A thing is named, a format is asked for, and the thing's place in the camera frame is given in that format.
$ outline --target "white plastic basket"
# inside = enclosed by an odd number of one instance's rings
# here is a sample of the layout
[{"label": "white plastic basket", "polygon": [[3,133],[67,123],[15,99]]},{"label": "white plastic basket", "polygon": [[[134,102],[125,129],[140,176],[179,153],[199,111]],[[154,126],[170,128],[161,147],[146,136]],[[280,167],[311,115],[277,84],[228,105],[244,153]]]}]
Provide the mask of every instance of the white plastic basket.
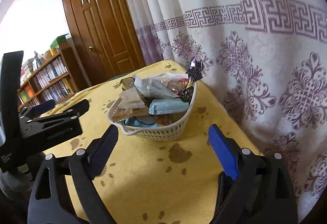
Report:
[{"label": "white plastic basket", "polygon": [[[187,74],[171,74],[171,73],[164,73],[161,75],[157,75],[155,77],[162,78],[165,76],[169,77],[169,78],[173,77],[173,78],[179,78],[179,79],[188,77]],[[163,127],[154,127],[154,128],[133,127],[133,126],[122,125],[120,123],[115,123],[114,121],[112,121],[112,116],[117,111],[118,105],[121,102],[121,98],[118,98],[110,107],[110,109],[107,113],[109,122],[114,124],[118,128],[120,128],[125,135],[136,135],[136,136],[145,137],[145,138],[149,138],[149,139],[153,139],[153,140],[157,140],[157,141],[176,140],[177,138],[179,138],[182,135],[182,133],[185,129],[186,123],[188,121],[188,118],[192,112],[192,108],[194,106],[194,102],[195,102],[195,98],[196,98],[196,94],[197,94],[197,82],[195,82],[193,87],[194,87],[194,91],[193,91],[193,96],[192,96],[190,106],[189,106],[188,110],[186,111],[186,113],[184,114],[184,116],[175,123],[172,123],[170,125],[163,126]]]}]

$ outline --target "table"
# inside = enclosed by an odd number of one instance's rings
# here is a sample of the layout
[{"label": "table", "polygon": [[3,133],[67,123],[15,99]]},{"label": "table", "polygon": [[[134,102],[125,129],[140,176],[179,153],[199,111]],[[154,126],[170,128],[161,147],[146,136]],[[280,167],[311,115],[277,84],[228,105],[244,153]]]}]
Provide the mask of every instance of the table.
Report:
[{"label": "table", "polygon": [[[185,73],[178,63],[165,60],[136,72],[140,78],[163,72]],[[74,103],[87,99],[89,111],[80,117],[83,134],[47,151],[56,157],[73,154],[102,134],[109,126],[107,111],[122,91],[121,78],[90,87],[57,105],[46,115],[60,113]],[[202,83],[192,114],[182,136],[173,142],[159,142],[137,136],[119,139],[101,176],[94,186],[118,224],[201,224],[213,217],[217,197],[217,179],[223,170],[208,141],[208,128],[216,123],[239,146],[258,149],[223,106]],[[86,219],[73,181],[67,184],[76,213]]]}]

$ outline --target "door panel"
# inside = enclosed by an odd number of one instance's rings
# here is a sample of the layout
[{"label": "door panel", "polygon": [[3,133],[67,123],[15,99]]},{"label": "door panel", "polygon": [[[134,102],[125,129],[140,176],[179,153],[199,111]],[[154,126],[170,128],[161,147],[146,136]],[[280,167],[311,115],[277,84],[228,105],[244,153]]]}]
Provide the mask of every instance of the door panel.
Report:
[{"label": "door panel", "polygon": [[63,0],[63,4],[92,84],[144,66],[126,0]]}]

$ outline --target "curtain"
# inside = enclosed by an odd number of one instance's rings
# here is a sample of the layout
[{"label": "curtain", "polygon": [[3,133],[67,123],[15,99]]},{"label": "curtain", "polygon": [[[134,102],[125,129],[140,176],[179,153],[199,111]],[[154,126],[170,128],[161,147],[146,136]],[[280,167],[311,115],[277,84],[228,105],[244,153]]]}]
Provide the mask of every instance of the curtain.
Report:
[{"label": "curtain", "polygon": [[127,2],[146,64],[201,59],[228,114],[263,153],[282,154],[301,221],[327,184],[326,1]]}]

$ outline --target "white wall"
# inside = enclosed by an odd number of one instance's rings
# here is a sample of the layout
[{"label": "white wall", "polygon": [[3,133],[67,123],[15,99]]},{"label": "white wall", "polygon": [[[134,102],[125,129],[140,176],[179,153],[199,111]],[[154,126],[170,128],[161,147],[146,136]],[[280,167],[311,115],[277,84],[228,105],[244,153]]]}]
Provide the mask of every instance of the white wall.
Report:
[{"label": "white wall", "polygon": [[67,33],[62,0],[0,0],[0,58],[24,50],[25,61]]}]

